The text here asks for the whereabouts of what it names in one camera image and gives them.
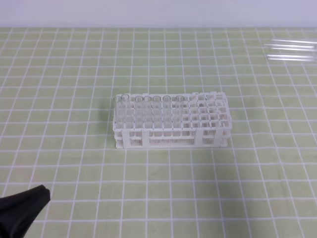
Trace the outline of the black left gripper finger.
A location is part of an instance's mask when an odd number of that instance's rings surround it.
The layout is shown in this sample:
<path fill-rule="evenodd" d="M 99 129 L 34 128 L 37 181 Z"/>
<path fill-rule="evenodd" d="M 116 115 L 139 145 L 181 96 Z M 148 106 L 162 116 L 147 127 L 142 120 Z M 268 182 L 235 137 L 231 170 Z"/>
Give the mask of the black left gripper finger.
<path fill-rule="evenodd" d="M 48 189 L 30 189 L 0 199 L 0 236 L 23 238 L 51 200 Z"/>
<path fill-rule="evenodd" d="M 43 185 L 0 199 L 1 223 L 32 223 L 47 205 Z"/>

